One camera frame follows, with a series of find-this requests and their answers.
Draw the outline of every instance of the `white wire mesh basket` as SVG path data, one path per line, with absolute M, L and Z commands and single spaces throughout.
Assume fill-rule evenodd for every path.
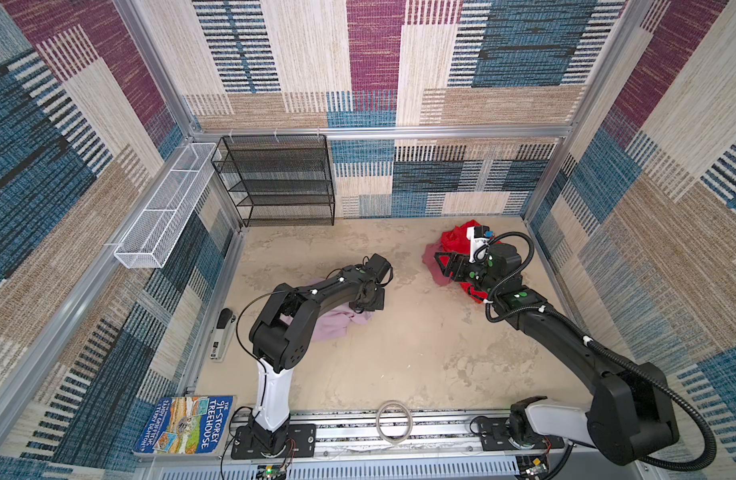
M 220 160 L 216 144 L 190 144 L 147 202 L 114 256 L 126 268 L 162 268 Z

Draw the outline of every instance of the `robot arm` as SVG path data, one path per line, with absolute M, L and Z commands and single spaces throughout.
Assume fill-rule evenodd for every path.
M 570 406 L 546 399 L 526 398 L 511 407 L 509 435 L 515 445 L 532 446 L 542 436 L 554 435 L 591 444 L 613 463 L 626 465 L 673 445 L 680 439 L 666 377 L 651 363 L 632 364 L 586 336 L 581 329 L 556 312 L 542 295 L 522 284 L 522 264 L 514 246 L 495 243 L 488 227 L 468 234 L 470 254 L 438 253 L 441 271 L 455 281 L 471 283 L 472 289 L 488 293 L 484 302 L 497 313 L 489 321 L 506 320 L 513 328 L 538 341 L 561 360 L 593 396 L 590 405 Z M 523 234 L 510 232 L 498 238 Z M 663 389 L 656 388 L 660 383 Z M 716 444 L 711 430 L 698 412 L 686 412 L 704 435 L 706 448 L 699 459 L 677 464 L 655 463 L 683 471 L 708 466 Z
M 389 274 L 389 280 L 381 283 Z M 383 310 L 384 286 L 392 280 L 392 265 L 374 254 L 363 265 L 347 265 L 338 275 L 309 286 L 281 283 L 264 305 L 249 339 L 258 359 L 259 389 L 253 416 L 240 435 L 241 449 L 275 456 L 288 438 L 288 393 L 293 368 L 309 349 L 319 316 L 349 302 L 356 312 Z M 292 316 L 290 324 L 280 315 Z

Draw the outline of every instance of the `black wire mesh shelf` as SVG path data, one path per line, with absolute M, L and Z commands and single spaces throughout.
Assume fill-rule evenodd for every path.
M 213 162 L 245 226 L 333 225 L 324 135 L 224 137 Z

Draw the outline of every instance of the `cable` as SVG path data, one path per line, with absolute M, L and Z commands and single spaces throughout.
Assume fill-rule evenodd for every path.
M 408 417 L 408 428 L 405 430 L 405 433 L 403 433 L 400 437 L 389 437 L 384 434 L 381 429 L 381 414 L 384 412 L 384 410 L 390 408 L 391 406 L 400 408 L 405 416 Z M 375 429 L 378 430 L 379 437 L 381 437 L 382 440 L 386 440 L 392 445 L 399 445 L 411 436 L 411 430 L 413 429 L 413 414 L 411 414 L 411 411 L 402 402 L 399 402 L 397 400 L 388 400 L 387 402 L 384 402 L 384 404 L 381 405 L 381 407 L 379 407 L 379 410 L 375 413 Z
M 544 463 L 547 464 L 547 468 L 551 468 L 549 465 L 549 451 L 552 449 L 552 441 L 549 439 L 549 437 L 544 437 L 544 443 L 547 446 L 547 450 L 544 452 Z
M 285 456 L 285 459 L 283 460 L 283 470 L 286 470 L 293 465 L 293 457 L 296 456 L 296 440 L 292 438 L 287 438 L 286 442 L 290 440 L 290 451 L 288 452 L 290 454 L 290 460 L 288 460 L 288 465 L 286 466 L 286 460 L 288 459 L 288 456 Z
M 389 280 L 387 280 L 384 283 L 376 283 L 377 286 L 387 286 L 388 284 L 392 283 L 392 280 L 395 278 L 395 268 L 393 266 L 389 266 Z
M 552 478 L 556 477 L 558 473 L 560 473 L 560 470 L 562 470 L 562 468 L 567 463 L 567 459 L 570 458 L 570 453 L 573 452 L 573 446 L 574 446 L 574 443 L 568 440 L 567 446 L 565 447 L 565 451 L 562 452 L 562 458 L 560 458 L 560 461 L 557 462 L 557 464 L 554 466 L 554 470 L 551 470 L 549 473 L 547 473 L 547 476 L 545 476 L 541 480 L 551 480 Z
M 495 244 L 495 242 L 492 240 L 492 237 L 491 237 L 490 240 L 488 240 L 487 242 L 485 242 L 485 244 L 480 245 L 480 248 L 478 248 L 477 250 L 475 250 L 475 254 L 471 256 L 472 258 L 475 259 L 475 262 L 478 261 L 477 259 L 480 257 L 480 252 L 482 250 L 485 250 L 486 248 L 488 248 L 488 246 L 490 246 L 492 244 Z
M 634 373 L 641 379 L 650 383 L 652 386 L 661 390 L 664 395 L 671 398 L 673 402 L 675 402 L 685 413 L 688 414 L 691 420 L 696 423 L 696 426 L 701 432 L 701 437 L 703 437 L 704 441 L 704 449 L 703 452 L 701 452 L 701 455 L 698 456 L 698 458 L 694 458 L 689 462 L 669 462 L 660 458 L 646 456 L 640 458 L 642 462 L 650 463 L 652 466 L 665 468 L 667 470 L 673 470 L 675 472 L 694 472 L 695 470 L 706 468 L 711 465 L 712 462 L 714 462 L 714 457 L 717 455 L 717 443 L 714 438 L 714 433 L 712 433 L 712 429 L 708 426 L 708 423 L 701 416 L 698 410 L 693 408 L 692 405 L 690 405 L 684 398 L 680 397 L 677 392 L 670 389 L 669 386 L 662 383 L 659 379 L 652 377 L 648 372 L 642 370 L 639 365 L 632 362 L 631 360 L 624 358 L 611 350 L 608 350 L 607 348 L 605 348 L 605 346 L 595 340 L 587 342 L 586 347 L 589 348 L 589 350 L 604 356 L 608 360 L 611 360 L 618 366 L 629 370 L 631 373 Z
M 500 320 L 503 320 L 520 312 L 526 312 L 528 310 L 539 310 L 541 307 L 542 306 L 540 305 L 521 306 L 514 310 L 506 312 L 504 315 L 501 315 L 498 318 Z M 661 382 L 661 380 L 656 379 L 648 372 L 642 370 L 640 366 L 636 363 L 632 362 L 624 356 L 613 352 L 612 350 L 608 350 L 603 344 L 591 339 L 578 325 L 573 323 L 571 319 L 567 318 L 562 313 L 557 312 L 555 309 L 549 306 L 545 306 L 544 313 L 553 316 L 554 318 L 562 321 L 565 325 L 567 325 L 573 331 L 573 333 L 575 333 L 578 338 L 586 344 L 586 348 L 600 356 L 605 357 L 608 360 L 611 360 L 613 363 L 620 366 L 624 370 L 628 370 L 634 375 L 639 376 L 641 379 L 645 380 L 652 386 L 656 387 L 656 389 L 660 390 L 664 395 L 671 398 L 673 402 L 675 402 L 685 413 L 688 414 L 688 416 L 691 418 L 691 420 L 695 422 L 696 426 L 701 432 L 701 437 L 703 437 L 704 441 L 704 449 L 703 452 L 701 452 L 701 455 L 698 456 L 698 458 L 690 460 L 689 462 L 668 462 L 667 460 L 661 460 L 660 458 L 646 456 L 638 458 L 639 460 L 645 463 L 650 463 L 652 466 L 665 468 L 666 470 L 673 470 L 675 472 L 694 472 L 695 470 L 701 470 L 702 468 L 706 468 L 711 465 L 711 463 L 714 461 L 714 457 L 717 455 L 717 443 L 714 438 L 714 433 L 712 433 L 712 429 L 708 426 L 706 420 L 695 408 L 693 408 L 688 403 L 687 400 L 682 398 L 674 390 L 670 389 L 667 384 Z
M 238 412 L 239 412 L 240 410 L 242 410 L 243 408 L 248 408 L 248 409 L 250 410 L 250 412 L 251 412 L 251 413 L 253 413 L 253 408 L 252 408 L 252 407 L 248 407 L 248 406 L 245 406 L 245 405 L 243 405 L 243 406 L 241 406 L 241 407 L 238 407 L 237 409 L 235 409 L 234 413 L 233 413 L 233 414 L 232 414 L 232 416 L 231 416 L 231 417 L 229 418 L 229 427 L 231 427 L 231 426 L 232 426 L 232 420 L 234 419 L 234 417 L 235 417 L 235 416 L 237 415 L 237 413 L 238 413 Z M 224 451 L 223 451 L 223 453 L 221 454 L 221 458 L 219 459 L 219 474 L 221 475 L 221 480 L 224 480 L 224 476 L 223 476 L 223 458 L 224 458 L 225 456 L 227 456 L 227 448 L 229 448 L 229 444 L 230 444 L 230 443 L 232 443 L 232 442 L 234 442 L 236 438 L 237 438 L 237 428 L 235 428 L 235 430 L 234 430 L 234 434 L 232 435 L 232 439 L 231 439 L 231 440 L 229 440 L 229 441 L 227 442 L 227 445 L 225 445 L 225 446 L 224 446 Z
M 480 418 L 487 418 L 487 417 L 484 415 L 478 415 L 472 418 L 471 420 L 469 420 L 469 432 L 471 432 L 471 434 L 474 436 L 484 437 L 484 436 L 487 436 L 488 434 L 485 432 L 475 432 L 474 430 L 471 429 L 471 424 L 477 422 Z
M 264 404 L 264 396 L 267 395 L 267 366 L 264 365 L 261 362 L 261 359 L 259 357 L 255 356 L 253 353 L 251 353 L 250 351 L 248 351 L 248 349 L 245 348 L 245 345 L 243 345 L 243 343 L 239 340 L 239 332 L 238 332 L 239 319 L 240 319 L 240 317 L 243 316 L 243 313 L 245 313 L 245 310 L 248 310 L 248 307 L 249 306 L 251 306 L 255 302 L 258 302 L 259 300 L 263 299 L 265 296 L 274 295 L 275 293 L 287 293 L 287 292 L 284 292 L 282 290 L 276 290 L 274 292 L 264 293 L 263 295 L 257 296 L 255 299 L 251 300 L 250 303 L 248 303 L 245 306 L 245 308 L 243 308 L 243 311 L 241 311 L 239 313 L 239 315 L 237 316 L 237 321 L 234 323 L 234 336 L 235 336 L 235 338 L 237 338 L 237 343 L 239 343 L 239 346 L 243 350 L 245 350 L 245 352 L 248 355 L 250 355 L 254 360 L 256 360 L 259 363 L 259 365 L 261 365 L 261 368 L 264 369 L 264 387 L 263 387 L 263 389 L 261 391 L 261 401 L 259 402 L 259 411 L 256 413 L 256 416 L 258 416 L 261 413 L 261 406 Z
M 492 323 L 503 320 L 502 317 L 491 315 L 491 303 L 493 302 L 493 298 L 496 296 L 498 288 L 514 278 L 516 274 L 519 274 L 522 270 L 525 270 L 527 264 L 529 264 L 531 260 L 533 260 L 533 254 L 535 253 L 533 240 L 531 240 L 528 235 L 523 234 L 522 232 L 507 232 L 505 234 L 494 236 L 493 238 L 491 238 L 490 243 L 495 244 L 498 240 L 501 240 L 502 238 L 506 238 L 508 236 L 519 236 L 521 239 L 525 240 L 525 242 L 527 243 L 527 256 L 525 257 L 525 260 L 523 260 L 522 264 L 520 264 L 520 266 L 512 270 L 511 273 L 509 273 L 507 276 L 501 278 L 501 280 L 498 280 L 498 282 L 491 287 L 491 291 L 488 292 L 488 296 L 486 297 L 487 302 L 485 302 L 485 316 L 488 318 L 488 322 Z

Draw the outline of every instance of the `shelf rack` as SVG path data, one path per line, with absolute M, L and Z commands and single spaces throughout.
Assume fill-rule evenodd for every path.
M 222 137 L 213 162 L 245 226 L 333 225 L 324 135 Z
M 189 144 L 168 171 L 114 256 L 126 268 L 163 268 L 221 159 L 214 143 Z

